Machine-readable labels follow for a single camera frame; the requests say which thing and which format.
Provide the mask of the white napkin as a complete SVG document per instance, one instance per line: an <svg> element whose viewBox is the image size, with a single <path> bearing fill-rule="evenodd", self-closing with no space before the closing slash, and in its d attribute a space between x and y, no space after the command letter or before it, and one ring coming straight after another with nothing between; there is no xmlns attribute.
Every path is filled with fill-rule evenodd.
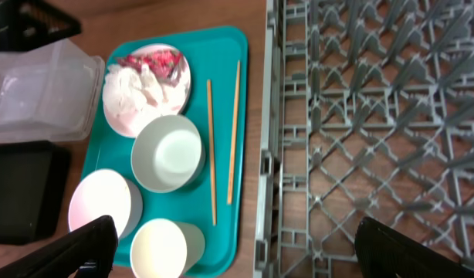
<svg viewBox="0 0 474 278"><path fill-rule="evenodd" d="M103 104L114 116L130 113L153 113L156 116L177 114L186 101L188 87L181 81L171 85L161 82L148 68L139 73L128 66L113 64L103 85Z"/></svg>

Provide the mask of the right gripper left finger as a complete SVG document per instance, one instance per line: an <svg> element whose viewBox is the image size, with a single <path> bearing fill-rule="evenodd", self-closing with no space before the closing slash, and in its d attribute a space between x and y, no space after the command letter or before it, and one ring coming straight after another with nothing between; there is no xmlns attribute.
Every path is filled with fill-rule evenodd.
<svg viewBox="0 0 474 278"><path fill-rule="evenodd" d="M0 268L0 278L108 277L117 247L113 218L103 215Z"/></svg>

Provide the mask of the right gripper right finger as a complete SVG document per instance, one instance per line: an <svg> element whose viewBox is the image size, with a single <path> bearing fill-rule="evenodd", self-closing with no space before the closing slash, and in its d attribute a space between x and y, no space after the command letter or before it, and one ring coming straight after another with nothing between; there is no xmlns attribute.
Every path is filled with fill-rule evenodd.
<svg viewBox="0 0 474 278"><path fill-rule="evenodd" d="M364 278L474 278L474 271L371 217L362 218L354 248Z"/></svg>

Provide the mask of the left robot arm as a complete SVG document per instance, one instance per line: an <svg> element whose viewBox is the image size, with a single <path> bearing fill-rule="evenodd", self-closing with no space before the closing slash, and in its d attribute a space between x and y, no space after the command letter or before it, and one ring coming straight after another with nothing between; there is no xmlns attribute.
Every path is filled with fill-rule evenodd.
<svg viewBox="0 0 474 278"><path fill-rule="evenodd" d="M0 0L0 52L26 52L81 32L76 18L43 0Z"/></svg>

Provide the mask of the white paper cup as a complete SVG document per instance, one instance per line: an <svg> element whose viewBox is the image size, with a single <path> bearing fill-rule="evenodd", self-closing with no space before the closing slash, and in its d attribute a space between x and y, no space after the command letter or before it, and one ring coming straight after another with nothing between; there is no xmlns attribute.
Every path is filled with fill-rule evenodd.
<svg viewBox="0 0 474 278"><path fill-rule="evenodd" d="M180 277L203 256L205 237L193 224L152 219L136 232L130 266L136 277Z"/></svg>

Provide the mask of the red snack wrapper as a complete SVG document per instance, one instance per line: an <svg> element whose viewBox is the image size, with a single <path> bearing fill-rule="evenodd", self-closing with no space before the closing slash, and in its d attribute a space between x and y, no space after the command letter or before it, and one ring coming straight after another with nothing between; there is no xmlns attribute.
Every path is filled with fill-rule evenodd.
<svg viewBox="0 0 474 278"><path fill-rule="evenodd" d="M162 81L175 81L183 55L178 50L162 49L147 54L118 57L120 66L130 67L141 73L143 66Z"/></svg>

